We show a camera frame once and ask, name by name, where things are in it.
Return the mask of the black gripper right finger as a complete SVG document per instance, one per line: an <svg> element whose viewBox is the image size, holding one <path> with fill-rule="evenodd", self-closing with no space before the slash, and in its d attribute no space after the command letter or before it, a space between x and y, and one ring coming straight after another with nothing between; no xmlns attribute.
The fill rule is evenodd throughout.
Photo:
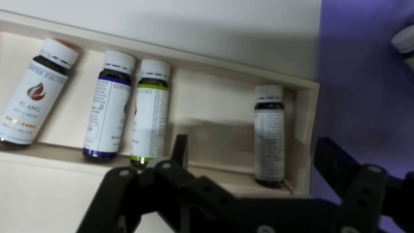
<svg viewBox="0 0 414 233"><path fill-rule="evenodd" d="M381 216L414 233L412 171L398 179L377 165L361 165L330 137L317 140L313 165L341 200L331 233L383 233Z"/></svg>

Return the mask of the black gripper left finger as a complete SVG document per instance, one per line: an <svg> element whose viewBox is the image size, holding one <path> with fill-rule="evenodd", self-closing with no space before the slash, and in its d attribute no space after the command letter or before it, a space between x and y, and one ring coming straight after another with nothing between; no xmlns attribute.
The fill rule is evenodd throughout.
<svg viewBox="0 0 414 233"><path fill-rule="evenodd" d="M156 212L173 233L238 233L235 197L183 166L187 136L177 135L168 159L138 172L115 167L101 181L76 233L133 233Z"/></svg>

